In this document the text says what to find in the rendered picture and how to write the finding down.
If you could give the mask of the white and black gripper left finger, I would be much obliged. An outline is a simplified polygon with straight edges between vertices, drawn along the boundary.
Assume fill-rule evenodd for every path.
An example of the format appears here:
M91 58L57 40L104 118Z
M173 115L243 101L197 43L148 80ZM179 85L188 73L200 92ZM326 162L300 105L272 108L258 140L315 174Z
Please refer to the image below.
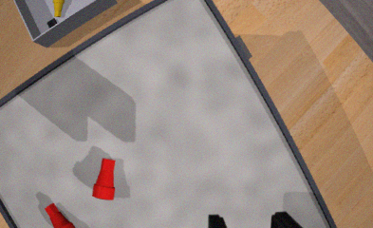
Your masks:
M227 228L223 217L219 215L209 215L208 228Z

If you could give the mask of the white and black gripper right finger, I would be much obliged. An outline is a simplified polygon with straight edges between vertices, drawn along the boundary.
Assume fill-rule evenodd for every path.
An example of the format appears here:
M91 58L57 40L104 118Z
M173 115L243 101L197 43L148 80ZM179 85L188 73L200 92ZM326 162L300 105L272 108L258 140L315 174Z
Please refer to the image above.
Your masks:
M275 212L271 216L270 228L303 228L287 212Z

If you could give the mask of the grey open square box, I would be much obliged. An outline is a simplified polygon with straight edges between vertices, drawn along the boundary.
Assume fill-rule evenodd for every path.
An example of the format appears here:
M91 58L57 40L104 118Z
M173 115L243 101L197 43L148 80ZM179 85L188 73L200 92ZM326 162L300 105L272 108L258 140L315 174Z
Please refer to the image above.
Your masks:
M74 29L118 4L116 0L65 0L61 16L54 16L53 0L13 1L32 42L45 48L50 47Z

